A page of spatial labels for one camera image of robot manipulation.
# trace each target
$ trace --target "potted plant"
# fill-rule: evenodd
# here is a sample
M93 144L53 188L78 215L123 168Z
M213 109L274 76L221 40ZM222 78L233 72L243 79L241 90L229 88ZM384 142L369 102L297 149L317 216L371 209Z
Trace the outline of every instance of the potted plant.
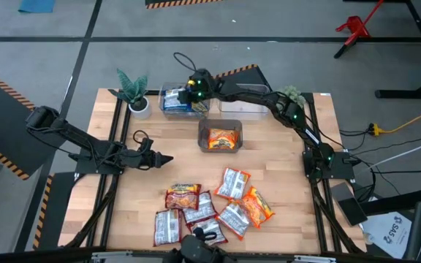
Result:
M152 111L148 99L144 96L147 88L147 76L142 76L132 82L120 69L116 70L120 79L122 89L108 91L119 99L128 103L128 108L135 118L146 119Z
M298 104L298 106L300 106L303 109L303 106L306 100L305 100L305 97L301 95L301 92L299 92L299 90L296 87L292 85L288 85L282 88L280 92L287 95L293 102ZM277 108L279 110L282 110L283 106L280 104L277 104Z

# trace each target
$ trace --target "blue mat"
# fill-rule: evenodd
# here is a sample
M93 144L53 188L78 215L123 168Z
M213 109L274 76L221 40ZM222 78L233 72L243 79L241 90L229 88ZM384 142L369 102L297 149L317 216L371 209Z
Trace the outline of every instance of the blue mat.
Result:
M22 0L19 12L53 12L55 0Z

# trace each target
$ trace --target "small plant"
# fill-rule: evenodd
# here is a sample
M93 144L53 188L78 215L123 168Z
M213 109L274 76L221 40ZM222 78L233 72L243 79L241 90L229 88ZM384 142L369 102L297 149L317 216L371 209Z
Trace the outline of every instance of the small plant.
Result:
M282 88L281 92L287 95L292 101L297 103L303 109L306 99L305 97L301 96L301 92L297 90L296 87L288 85Z
M146 106L143 99L147 88L147 76L138 77L136 81L132 82L126 74L120 69L116 70L118 78L120 79L122 90L115 91L109 89L108 91L119 99L132 105L133 109L141 110Z

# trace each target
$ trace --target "yellow black hazard tape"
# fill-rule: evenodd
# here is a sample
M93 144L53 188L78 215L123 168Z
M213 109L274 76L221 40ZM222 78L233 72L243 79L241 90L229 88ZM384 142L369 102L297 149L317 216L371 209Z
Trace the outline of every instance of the yellow black hazard tape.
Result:
M0 89L8 93L14 99L17 99L25 107L29 108L30 110L34 109L34 104L31 103L28 99L24 96L20 95L17 91L13 88L9 87L4 81L0 80ZM7 168L9 168L12 172L14 172L20 179L26 180L29 178L29 175L25 173L23 170L19 169L15 164L13 164L8 158L0 153L0 162Z
M177 0L177 1L164 1L162 3L147 4L145 8L156 9L162 7L177 7L190 4L204 4L223 0Z
M0 88L30 110L34 109L34 104L32 102L20 95L14 88L9 87L9 85L2 80L0 80Z
M42 238L43 222L45 221L45 214L47 212L48 197L50 196L51 183L55 175L48 175L45 193L43 193L42 206L40 207L40 214L38 217L37 229L35 230L34 243L32 248L37 250L40 245L40 238Z
M29 178L29 175L27 175L23 170L19 169L19 167L17 167L17 165L13 164L10 160L8 160L6 157L4 157L1 153L0 153L0 162L5 167L7 167L9 170L14 172L20 179L26 180L27 178Z
M248 66L243 66L243 67L241 67L239 69L233 69L233 70L229 70L227 72L218 74L217 76L215 76L215 78L217 78L217 77L231 76L233 74L236 74L236 73L239 73L239 72L248 70L248 69L255 69L255 68L257 68L257 65L256 64L251 64L251 65L248 65Z

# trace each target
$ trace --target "white cable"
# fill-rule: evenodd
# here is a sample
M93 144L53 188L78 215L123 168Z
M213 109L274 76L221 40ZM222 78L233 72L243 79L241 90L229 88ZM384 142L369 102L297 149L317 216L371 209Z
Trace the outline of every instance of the white cable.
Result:
M401 157L401 156L405 156L405 155L407 155L407 154L409 154L409 153L413 153L413 152L415 152L416 150L420 150L420 149L421 149L421 146L419 146L419 147L417 147L417 148L415 148L415 149L412 149L412 150L408 150L408 151L407 151L407 152L405 152L405 153L401 153L401 154L398 154L398 155L393 156L393 157L391 157L391 158L388 158L388 159L386 159L386 160L384 160L384 161L380 161L380 162L378 162L378 163L375 163L375 164L371 165L369 168L364 169L364 170L363 170L363 171L361 171L361 172L368 171L370 168L373 168L373 167L375 167L375 166L378 166L378 165L380 165L380 164L383 164L383 163L385 163L385 162L387 162L387 161L391 161L391 160L393 160L393 159L399 158L399 157Z

